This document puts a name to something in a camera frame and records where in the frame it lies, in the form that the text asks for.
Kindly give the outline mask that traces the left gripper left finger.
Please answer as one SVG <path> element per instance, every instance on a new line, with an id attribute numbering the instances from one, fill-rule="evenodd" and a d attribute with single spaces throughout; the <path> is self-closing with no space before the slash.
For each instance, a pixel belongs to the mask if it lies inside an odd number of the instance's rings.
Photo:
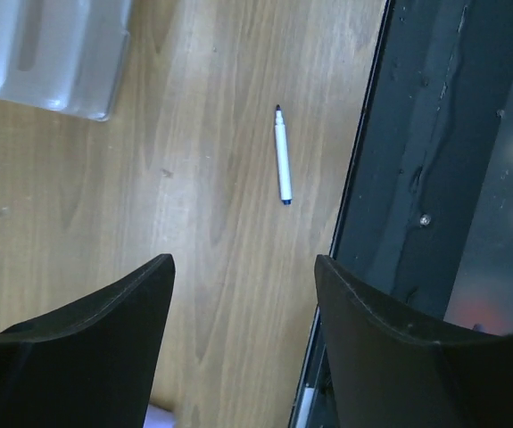
<path id="1" fill-rule="evenodd" d="M 0 332 L 0 427 L 141 427 L 175 280 L 159 255 Z"/>

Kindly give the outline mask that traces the small white black-tip pen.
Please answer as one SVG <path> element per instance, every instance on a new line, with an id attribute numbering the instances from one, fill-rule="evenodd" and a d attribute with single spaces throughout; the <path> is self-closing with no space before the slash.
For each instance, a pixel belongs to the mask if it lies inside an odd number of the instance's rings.
<path id="1" fill-rule="evenodd" d="M 293 199 L 287 133 L 284 116 L 280 105 L 275 109 L 275 141 L 277 152 L 277 172 L 279 196 L 281 202 L 288 206 Z"/>

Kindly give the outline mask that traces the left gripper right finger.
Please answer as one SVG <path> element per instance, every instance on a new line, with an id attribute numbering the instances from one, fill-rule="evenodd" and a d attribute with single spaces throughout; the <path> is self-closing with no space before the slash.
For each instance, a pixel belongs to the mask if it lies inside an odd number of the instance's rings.
<path id="1" fill-rule="evenodd" d="M 326 255 L 314 274 L 342 427 L 513 427 L 513 334 L 430 317 Z"/>

